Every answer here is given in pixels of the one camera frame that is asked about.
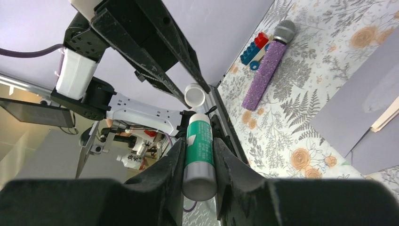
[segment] glue stick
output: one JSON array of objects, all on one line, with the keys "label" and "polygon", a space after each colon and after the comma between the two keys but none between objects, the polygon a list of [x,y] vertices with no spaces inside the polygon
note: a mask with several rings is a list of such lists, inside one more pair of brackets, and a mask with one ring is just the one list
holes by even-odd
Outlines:
[{"label": "glue stick", "polygon": [[191,116],[187,128],[182,192],[193,201],[206,201],[217,193],[212,141],[208,116],[200,113]]}]

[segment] monitor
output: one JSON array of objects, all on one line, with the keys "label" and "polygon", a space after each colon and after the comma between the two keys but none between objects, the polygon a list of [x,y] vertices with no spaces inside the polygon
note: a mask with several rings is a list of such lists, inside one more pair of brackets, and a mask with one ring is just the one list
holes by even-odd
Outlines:
[{"label": "monitor", "polygon": [[0,98],[0,106],[21,122],[72,128],[71,112],[66,108]]}]

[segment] gray folder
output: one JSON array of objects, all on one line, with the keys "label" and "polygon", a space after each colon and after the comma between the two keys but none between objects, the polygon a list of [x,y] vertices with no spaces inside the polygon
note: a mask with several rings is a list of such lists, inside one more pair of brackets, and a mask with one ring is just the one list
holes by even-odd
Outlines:
[{"label": "gray folder", "polygon": [[311,120],[363,174],[399,165],[399,117],[379,132],[368,132],[399,96],[398,40],[397,28]]}]

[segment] table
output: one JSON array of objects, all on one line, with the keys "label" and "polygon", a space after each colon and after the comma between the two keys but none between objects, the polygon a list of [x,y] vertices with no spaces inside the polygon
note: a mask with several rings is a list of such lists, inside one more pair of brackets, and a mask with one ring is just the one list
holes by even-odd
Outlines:
[{"label": "table", "polygon": [[399,1],[276,0],[248,44],[284,19],[297,35],[257,110],[241,107],[255,72],[239,58],[218,87],[251,168],[267,178],[377,180],[399,200],[399,166],[361,175],[309,124],[399,25]]}]

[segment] glittery microphone handle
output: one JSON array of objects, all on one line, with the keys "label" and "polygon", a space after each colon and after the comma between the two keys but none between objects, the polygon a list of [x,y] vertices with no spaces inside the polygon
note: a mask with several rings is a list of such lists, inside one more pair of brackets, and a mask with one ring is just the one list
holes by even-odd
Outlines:
[{"label": "glittery microphone handle", "polygon": [[286,50],[286,45],[278,41],[272,41],[267,48],[267,51],[261,61],[259,69],[256,71],[254,80],[252,80],[251,86],[249,87],[248,93],[242,102],[242,106],[245,109],[254,111],[258,107],[259,102],[262,99],[263,93],[266,90],[267,84],[269,83],[271,76],[276,70],[277,65],[281,57]]}]

